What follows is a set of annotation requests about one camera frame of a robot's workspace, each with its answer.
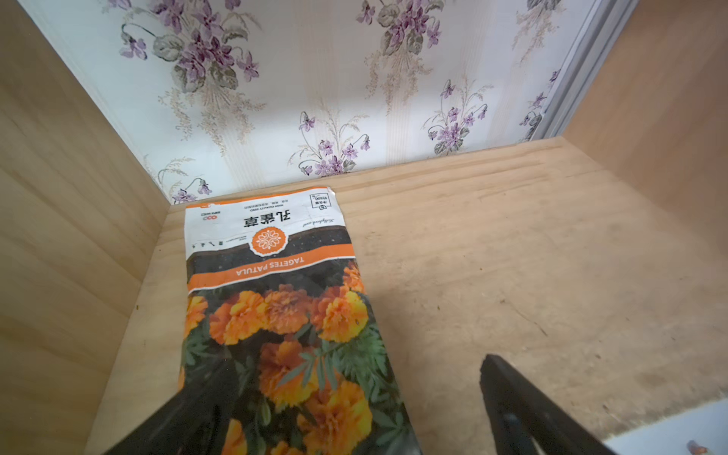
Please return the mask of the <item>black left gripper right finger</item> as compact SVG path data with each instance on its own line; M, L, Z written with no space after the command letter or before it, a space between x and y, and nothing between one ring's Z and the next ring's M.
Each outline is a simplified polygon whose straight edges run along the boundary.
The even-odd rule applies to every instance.
M611 454L501 356L489 354L480 387L499 454Z

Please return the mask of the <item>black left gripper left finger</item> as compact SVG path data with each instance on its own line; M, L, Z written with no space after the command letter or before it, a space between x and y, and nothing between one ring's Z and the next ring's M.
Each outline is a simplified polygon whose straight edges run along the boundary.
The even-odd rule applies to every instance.
M220 454L237 392L234 363L223 359L106 454Z

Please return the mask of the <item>dark marigold seed bag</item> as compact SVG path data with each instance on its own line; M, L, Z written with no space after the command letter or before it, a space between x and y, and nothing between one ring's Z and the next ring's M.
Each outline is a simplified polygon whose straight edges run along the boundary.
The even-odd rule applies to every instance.
M179 382L237 374L226 454L417 454L335 193L185 211Z

